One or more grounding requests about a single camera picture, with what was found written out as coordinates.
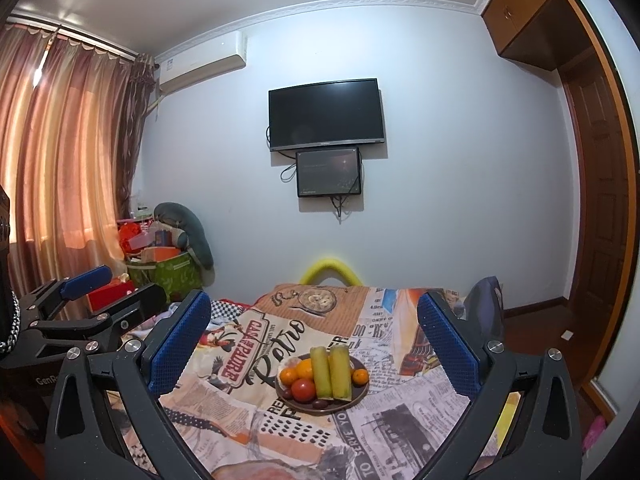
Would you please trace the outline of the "grey ceramic plate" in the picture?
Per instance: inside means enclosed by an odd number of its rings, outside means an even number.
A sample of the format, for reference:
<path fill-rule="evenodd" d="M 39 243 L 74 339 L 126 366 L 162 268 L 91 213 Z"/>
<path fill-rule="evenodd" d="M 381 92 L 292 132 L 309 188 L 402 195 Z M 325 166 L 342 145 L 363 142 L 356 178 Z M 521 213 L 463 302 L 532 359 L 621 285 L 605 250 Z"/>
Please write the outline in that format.
<path fill-rule="evenodd" d="M 369 392 L 370 379 L 363 379 L 363 373 L 368 369 L 354 356 L 349 357 L 349 374 L 342 375 L 338 381 L 341 386 L 346 386 L 346 377 L 349 378 L 349 396 L 332 396 L 330 381 L 333 376 L 330 364 L 326 366 L 328 370 L 325 373 L 318 375 L 319 385 L 314 382 L 311 365 L 307 366 L 307 375 L 298 375 L 294 380 L 293 376 L 302 369 L 299 364 L 304 361 L 311 362 L 309 353 L 283 361 L 277 368 L 274 380 L 278 399 L 294 411 L 314 416 L 335 414 L 353 408 Z"/>

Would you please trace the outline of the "green storage box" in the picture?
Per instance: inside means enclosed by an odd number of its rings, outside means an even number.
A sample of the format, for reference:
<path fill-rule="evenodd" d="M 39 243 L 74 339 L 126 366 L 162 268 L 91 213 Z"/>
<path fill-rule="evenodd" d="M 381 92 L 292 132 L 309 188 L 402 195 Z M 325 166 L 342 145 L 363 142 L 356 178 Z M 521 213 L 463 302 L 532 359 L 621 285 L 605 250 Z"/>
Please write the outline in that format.
<path fill-rule="evenodd" d="M 166 295 L 166 304 L 182 301 L 191 290 L 203 287 L 200 267 L 187 252 L 161 262 L 131 259 L 126 267 L 134 286 L 160 285 Z"/>

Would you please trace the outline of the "orange striped curtain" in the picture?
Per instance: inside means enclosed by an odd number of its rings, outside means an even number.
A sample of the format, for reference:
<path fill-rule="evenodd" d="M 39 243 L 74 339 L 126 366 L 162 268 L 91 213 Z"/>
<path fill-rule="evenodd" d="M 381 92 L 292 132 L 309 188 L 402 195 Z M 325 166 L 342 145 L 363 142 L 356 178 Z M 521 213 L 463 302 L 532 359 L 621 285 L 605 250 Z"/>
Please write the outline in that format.
<path fill-rule="evenodd" d="M 1 185 L 11 203 L 9 274 L 23 297 L 105 264 L 126 270 L 129 214 L 151 55 L 133 61 L 59 32 L 1 29 Z"/>

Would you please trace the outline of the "large black wall television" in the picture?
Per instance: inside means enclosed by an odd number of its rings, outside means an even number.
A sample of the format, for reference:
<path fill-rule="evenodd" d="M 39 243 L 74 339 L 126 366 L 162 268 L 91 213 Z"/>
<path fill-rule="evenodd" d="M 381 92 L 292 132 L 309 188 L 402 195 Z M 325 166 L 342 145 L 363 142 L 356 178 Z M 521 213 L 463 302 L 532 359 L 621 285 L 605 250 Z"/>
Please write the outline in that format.
<path fill-rule="evenodd" d="M 268 92 L 273 152 L 385 141 L 381 92 L 375 78 L 316 82 Z"/>

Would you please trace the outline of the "retro printed tablecloth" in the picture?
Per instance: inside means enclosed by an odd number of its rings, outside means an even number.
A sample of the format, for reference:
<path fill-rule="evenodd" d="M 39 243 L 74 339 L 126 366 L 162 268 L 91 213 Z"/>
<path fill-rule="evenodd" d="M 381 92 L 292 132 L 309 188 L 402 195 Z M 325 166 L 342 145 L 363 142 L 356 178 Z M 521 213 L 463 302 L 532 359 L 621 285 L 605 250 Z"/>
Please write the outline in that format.
<path fill-rule="evenodd" d="M 411 479 L 468 407 L 418 323 L 417 288 L 283 284 L 212 320 L 160 405 L 216 479 Z M 277 393 L 314 347 L 346 346 L 369 375 L 351 408 L 311 415 Z"/>

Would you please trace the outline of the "brown wooden door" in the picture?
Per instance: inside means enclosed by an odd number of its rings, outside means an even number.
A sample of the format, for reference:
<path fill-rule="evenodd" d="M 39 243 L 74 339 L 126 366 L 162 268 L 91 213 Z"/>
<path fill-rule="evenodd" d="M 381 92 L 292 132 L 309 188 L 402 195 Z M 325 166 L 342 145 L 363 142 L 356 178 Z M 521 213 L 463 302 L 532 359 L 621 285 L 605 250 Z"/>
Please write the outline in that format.
<path fill-rule="evenodd" d="M 634 168 L 627 111 L 611 67 L 595 48 L 560 69 L 575 133 L 579 174 L 578 249 L 567 367 L 581 389 L 600 370 L 624 314 L 634 240 Z"/>

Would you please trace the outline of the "brown overhead cabinet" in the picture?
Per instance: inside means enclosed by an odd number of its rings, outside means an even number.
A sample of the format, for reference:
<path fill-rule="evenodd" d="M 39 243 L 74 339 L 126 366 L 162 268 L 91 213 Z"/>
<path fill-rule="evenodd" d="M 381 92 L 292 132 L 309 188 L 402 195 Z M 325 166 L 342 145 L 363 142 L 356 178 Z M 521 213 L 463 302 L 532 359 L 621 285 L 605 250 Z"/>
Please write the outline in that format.
<path fill-rule="evenodd" d="M 489 0 L 482 18 L 499 56 L 549 72 L 592 46 L 570 0 Z"/>

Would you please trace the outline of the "large orange left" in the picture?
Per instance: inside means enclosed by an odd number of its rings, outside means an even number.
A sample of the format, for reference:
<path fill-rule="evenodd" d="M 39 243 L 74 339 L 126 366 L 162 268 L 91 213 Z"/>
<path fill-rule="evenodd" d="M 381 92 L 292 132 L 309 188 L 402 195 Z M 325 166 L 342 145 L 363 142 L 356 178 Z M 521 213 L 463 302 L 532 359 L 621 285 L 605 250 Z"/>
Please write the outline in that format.
<path fill-rule="evenodd" d="M 295 370 L 299 379 L 314 379 L 314 370 L 312 369 L 311 359 L 300 360 L 295 365 Z"/>

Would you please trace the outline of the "yellow foam chair back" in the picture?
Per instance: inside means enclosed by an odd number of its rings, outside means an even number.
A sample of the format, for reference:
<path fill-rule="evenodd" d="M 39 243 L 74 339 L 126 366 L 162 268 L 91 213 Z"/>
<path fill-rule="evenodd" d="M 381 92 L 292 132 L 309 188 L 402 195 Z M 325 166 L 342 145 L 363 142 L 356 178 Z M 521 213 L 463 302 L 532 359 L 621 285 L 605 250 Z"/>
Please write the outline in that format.
<path fill-rule="evenodd" d="M 343 261 L 322 258 L 314 262 L 299 279 L 302 285 L 317 285 L 325 278 L 336 278 L 345 286 L 361 286 L 357 274 Z"/>

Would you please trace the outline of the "red gift box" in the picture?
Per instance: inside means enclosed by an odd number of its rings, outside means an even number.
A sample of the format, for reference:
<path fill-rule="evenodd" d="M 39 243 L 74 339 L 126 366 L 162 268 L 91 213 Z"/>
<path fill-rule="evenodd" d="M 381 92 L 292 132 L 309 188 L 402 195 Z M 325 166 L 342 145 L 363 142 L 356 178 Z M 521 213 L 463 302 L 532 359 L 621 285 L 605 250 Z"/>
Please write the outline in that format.
<path fill-rule="evenodd" d="M 92 312 L 98 312 L 113 302 L 128 296 L 135 289 L 133 281 L 114 278 L 108 284 L 88 293 L 89 308 Z"/>

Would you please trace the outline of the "red tomato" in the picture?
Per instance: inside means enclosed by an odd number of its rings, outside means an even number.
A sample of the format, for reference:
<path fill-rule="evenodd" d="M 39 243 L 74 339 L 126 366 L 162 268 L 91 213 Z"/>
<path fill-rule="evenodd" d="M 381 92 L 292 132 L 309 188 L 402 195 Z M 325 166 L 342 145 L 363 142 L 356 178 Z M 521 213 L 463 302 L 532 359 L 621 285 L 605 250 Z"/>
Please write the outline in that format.
<path fill-rule="evenodd" d="M 291 385 L 292 398 L 298 403 L 310 403 L 316 398 L 316 386 L 309 378 L 298 378 Z"/>

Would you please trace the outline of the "dark blue bag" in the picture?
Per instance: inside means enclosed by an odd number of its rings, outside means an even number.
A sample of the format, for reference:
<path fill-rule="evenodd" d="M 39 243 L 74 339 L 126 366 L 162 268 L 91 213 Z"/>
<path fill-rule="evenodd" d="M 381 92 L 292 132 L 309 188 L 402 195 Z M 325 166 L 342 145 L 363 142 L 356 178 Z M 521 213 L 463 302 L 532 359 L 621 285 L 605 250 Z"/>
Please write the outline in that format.
<path fill-rule="evenodd" d="M 478 281 L 457 307 L 457 316 L 485 339 L 503 340 L 503 298 L 498 278 L 488 276 Z"/>

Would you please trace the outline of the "small tangerine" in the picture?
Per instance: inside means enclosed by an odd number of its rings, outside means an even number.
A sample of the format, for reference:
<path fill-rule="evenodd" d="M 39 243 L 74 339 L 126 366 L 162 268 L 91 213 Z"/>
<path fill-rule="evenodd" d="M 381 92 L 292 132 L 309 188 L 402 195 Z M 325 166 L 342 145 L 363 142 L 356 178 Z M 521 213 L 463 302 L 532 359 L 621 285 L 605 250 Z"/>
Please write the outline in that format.
<path fill-rule="evenodd" d="M 356 387 L 364 387 L 369 382 L 369 373 L 364 367 L 352 371 L 352 383 Z"/>
<path fill-rule="evenodd" d="M 283 388 L 291 387 L 298 378 L 295 367 L 285 367 L 279 374 L 279 380 Z"/>

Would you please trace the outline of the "white air conditioner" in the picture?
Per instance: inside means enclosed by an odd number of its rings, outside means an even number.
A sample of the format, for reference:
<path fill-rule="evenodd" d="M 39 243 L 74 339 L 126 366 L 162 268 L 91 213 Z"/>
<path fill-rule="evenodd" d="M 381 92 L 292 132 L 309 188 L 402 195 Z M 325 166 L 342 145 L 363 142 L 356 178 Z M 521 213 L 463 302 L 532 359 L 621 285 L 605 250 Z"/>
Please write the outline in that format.
<path fill-rule="evenodd" d="M 237 30 L 200 42 L 191 42 L 163 53 L 157 63 L 161 96 L 246 66 L 247 38 Z"/>

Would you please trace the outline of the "small black wall monitor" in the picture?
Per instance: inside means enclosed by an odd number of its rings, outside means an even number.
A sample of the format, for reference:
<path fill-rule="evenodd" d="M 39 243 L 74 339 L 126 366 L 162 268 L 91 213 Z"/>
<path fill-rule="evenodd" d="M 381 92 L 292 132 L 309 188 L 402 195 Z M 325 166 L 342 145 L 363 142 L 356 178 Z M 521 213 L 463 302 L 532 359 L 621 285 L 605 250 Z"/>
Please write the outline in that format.
<path fill-rule="evenodd" d="M 297 152 L 296 188 L 300 198 L 360 195 L 359 148 Z"/>

